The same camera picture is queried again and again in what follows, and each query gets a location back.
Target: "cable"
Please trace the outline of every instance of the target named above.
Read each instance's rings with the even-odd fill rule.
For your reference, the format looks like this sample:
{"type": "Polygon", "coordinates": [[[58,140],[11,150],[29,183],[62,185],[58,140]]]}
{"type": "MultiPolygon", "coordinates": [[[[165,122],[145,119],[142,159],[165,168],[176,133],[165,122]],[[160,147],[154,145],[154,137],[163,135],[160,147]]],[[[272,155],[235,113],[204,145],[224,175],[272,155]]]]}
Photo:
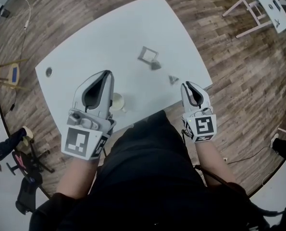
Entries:
{"type": "MultiPolygon", "coordinates": [[[[21,45],[21,52],[20,52],[20,58],[19,58],[19,59],[22,58],[23,46],[24,46],[24,43],[25,43],[26,35],[27,35],[27,30],[25,30],[25,32],[24,32],[24,38],[23,38],[23,42],[22,42],[22,45],[21,45]]],[[[13,104],[11,105],[9,111],[8,111],[5,115],[7,115],[10,111],[13,111],[13,109],[14,109],[14,107],[15,107],[15,104],[16,104],[16,101],[17,101],[17,90],[14,89],[14,92],[15,92],[16,96],[15,96],[15,98],[14,98],[13,104]]]]}
{"type": "MultiPolygon", "coordinates": [[[[25,0],[25,1],[27,2],[28,9],[29,9],[29,16],[28,16],[28,20],[27,20],[27,21],[29,21],[29,20],[31,19],[31,15],[32,15],[32,8],[31,8],[29,2],[28,2],[27,0],[25,0]]],[[[13,18],[16,18],[16,17],[19,17],[19,16],[23,15],[25,12],[26,12],[26,11],[24,11],[24,12],[22,12],[22,13],[16,15],[16,16],[13,16],[13,17],[10,17],[10,18],[6,18],[6,20],[5,20],[4,22],[2,22],[2,23],[0,24],[0,26],[3,25],[4,23],[6,23],[6,22],[7,22],[8,20],[10,20],[10,19],[13,19],[13,18]]]]}
{"type": "Polygon", "coordinates": [[[106,155],[106,152],[105,152],[105,149],[103,148],[103,153],[104,153],[104,156],[105,157],[107,157],[107,155],[106,155]]]}
{"type": "Polygon", "coordinates": [[[242,162],[242,161],[245,161],[245,160],[248,160],[248,159],[251,159],[253,158],[254,156],[256,156],[259,152],[261,152],[264,148],[271,148],[270,146],[265,146],[265,147],[262,147],[257,153],[255,153],[253,156],[250,156],[250,157],[247,157],[247,158],[244,158],[244,159],[240,159],[238,161],[234,161],[234,162],[230,162],[230,163],[227,163],[227,164],[234,164],[234,163],[238,163],[238,162],[242,162]]]}
{"type": "Polygon", "coordinates": [[[269,176],[269,175],[271,175],[272,173],[274,172],[274,170],[272,171],[272,172],[270,172],[269,174],[267,174],[267,176],[265,177],[265,178],[263,178],[262,179],[262,181],[261,181],[261,184],[264,186],[264,180],[269,176]]]}
{"type": "Polygon", "coordinates": [[[189,136],[189,134],[188,134],[184,129],[181,130],[181,134],[182,134],[183,144],[186,145],[185,135],[186,135],[187,137],[190,137],[190,136],[189,136]]]}

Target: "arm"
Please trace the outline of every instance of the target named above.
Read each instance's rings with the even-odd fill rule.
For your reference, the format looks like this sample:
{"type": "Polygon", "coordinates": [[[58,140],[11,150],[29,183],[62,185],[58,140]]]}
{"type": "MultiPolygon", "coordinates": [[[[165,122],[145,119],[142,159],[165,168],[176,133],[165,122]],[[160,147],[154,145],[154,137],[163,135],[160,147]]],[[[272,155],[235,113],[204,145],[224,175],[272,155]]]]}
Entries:
{"type": "MultiPolygon", "coordinates": [[[[212,141],[196,143],[196,151],[200,165],[211,173],[221,177],[226,182],[236,183],[236,178],[230,167],[223,160],[212,141]]],[[[217,180],[204,175],[208,186],[221,185],[217,180]]]]}
{"type": "Polygon", "coordinates": [[[93,183],[99,160],[74,158],[60,180],[56,192],[74,199],[85,197],[93,183]]]}

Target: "black cable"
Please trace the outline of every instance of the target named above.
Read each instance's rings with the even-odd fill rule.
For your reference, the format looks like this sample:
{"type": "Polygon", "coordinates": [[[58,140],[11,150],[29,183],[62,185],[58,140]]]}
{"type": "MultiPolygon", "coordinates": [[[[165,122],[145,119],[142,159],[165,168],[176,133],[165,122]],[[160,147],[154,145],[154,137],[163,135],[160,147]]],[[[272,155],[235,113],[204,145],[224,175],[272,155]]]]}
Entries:
{"type": "MultiPolygon", "coordinates": [[[[22,54],[23,54],[23,46],[24,46],[24,43],[25,43],[25,38],[26,38],[26,33],[27,33],[27,30],[25,30],[25,33],[24,33],[24,38],[23,38],[23,42],[22,42],[22,45],[21,45],[21,53],[20,53],[20,60],[22,58],[22,54]]],[[[15,104],[16,104],[16,101],[17,101],[17,90],[14,88],[14,92],[16,94],[15,98],[14,98],[14,102],[13,104],[11,105],[9,111],[5,114],[7,115],[10,111],[13,111],[14,107],[15,107],[15,104]]]]}
{"type": "Polygon", "coordinates": [[[189,134],[188,134],[184,129],[181,130],[181,134],[182,134],[183,144],[186,145],[185,135],[186,135],[187,137],[190,137],[190,136],[189,136],[189,134]]]}
{"type": "Polygon", "coordinates": [[[261,152],[264,148],[271,148],[271,149],[272,149],[272,147],[270,147],[270,146],[265,146],[265,147],[262,147],[262,148],[261,148],[256,154],[254,154],[253,156],[250,156],[250,157],[247,157],[247,158],[238,160],[238,161],[230,162],[230,163],[227,163],[227,164],[234,164],[234,163],[238,163],[238,162],[242,162],[242,161],[251,159],[251,158],[253,158],[254,156],[256,156],[259,152],[261,152]]]}
{"type": "MultiPolygon", "coordinates": [[[[182,133],[183,143],[186,144],[185,135],[189,137],[189,134],[188,134],[184,129],[181,130],[181,133],[182,133]]],[[[239,163],[239,162],[242,162],[242,161],[251,159],[251,158],[253,158],[254,156],[256,156],[259,152],[261,152],[264,148],[271,148],[271,149],[272,149],[272,147],[270,147],[270,146],[265,146],[265,147],[262,147],[262,148],[261,148],[256,154],[254,154],[253,156],[250,156],[250,157],[247,157],[247,158],[243,158],[243,159],[240,159],[240,160],[237,160],[237,161],[234,161],[234,162],[230,162],[230,163],[227,163],[227,164],[239,163]]]]}
{"type": "Polygon", "coordinates": [[[103,148],[103,153],[104,153],[104,156],[105,157],[107,157],[107,155],[106,155],[106,152],[105,152],[105,149],[103,148]]]}

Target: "white table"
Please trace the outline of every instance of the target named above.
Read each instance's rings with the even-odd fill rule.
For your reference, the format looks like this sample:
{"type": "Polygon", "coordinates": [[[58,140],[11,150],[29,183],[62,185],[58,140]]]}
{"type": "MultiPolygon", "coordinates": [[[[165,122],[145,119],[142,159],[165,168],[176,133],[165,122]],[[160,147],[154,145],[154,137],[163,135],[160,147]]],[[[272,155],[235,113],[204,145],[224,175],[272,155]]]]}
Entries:
{"type": "Polygon", "coordinates": [[[181,100],[182,82],[203,88],[211,78],[193,41],[165,0],[137,0],[86,25],[54,49],[36,72],[60,130],[66,125],[75,90],[91,75],[111,70],[114,92],[125,98],[126,113],[112,112],[125,128],[181,100]],[[151,71],[138,60],[142,47],[159,53],[162,68],[151,71]],[[46,69],[53,69],[46,77],[46,69]],[[180,80],[171,86],[169,75],[180,80]]]}
{"type": "Polygon", "coordinates": [[[228,15],[235,7],[237,7],[239,4],[244,3],[247,7],[247,10],[251,13],[254,20],[257,23],[257,26],[245,31],[239,35],[236,36],[236,38],[242,37],[248,33],[251,33],[253,31],[256,31],[262,27],[268,26],[273,24],[277,33],[280,33],[286,29],[286,13],[282,7],[282,5],[279,3],[278,0],[256,0],[251,3],[247,3],[246,0],[239,0],[237,3],[235,3],[229,10],[227,10],[223,16],[228,15]],[[261,19],[266,17],[265,13],[261,13],[261,11],[258,9],[257,5],[260,3],[260,5],[264,8],[266,14],[269,16],[270,20],[264,23],[260,23],[261,19]],[[256,16],[252,8],[255,7],[258,12],[259,16],[256,16]]]}

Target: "sleeve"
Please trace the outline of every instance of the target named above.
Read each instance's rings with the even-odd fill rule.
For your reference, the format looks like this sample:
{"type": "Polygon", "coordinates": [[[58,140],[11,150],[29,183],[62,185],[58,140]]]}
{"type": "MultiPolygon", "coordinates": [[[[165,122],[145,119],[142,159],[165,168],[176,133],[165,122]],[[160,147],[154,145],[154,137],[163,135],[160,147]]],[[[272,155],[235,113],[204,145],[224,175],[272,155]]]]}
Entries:
{"type": "Polygon", "coordinates": [[[29,231],[55,231],[78,202],[80,200],[55,193],[32,214],[29,231]]]}

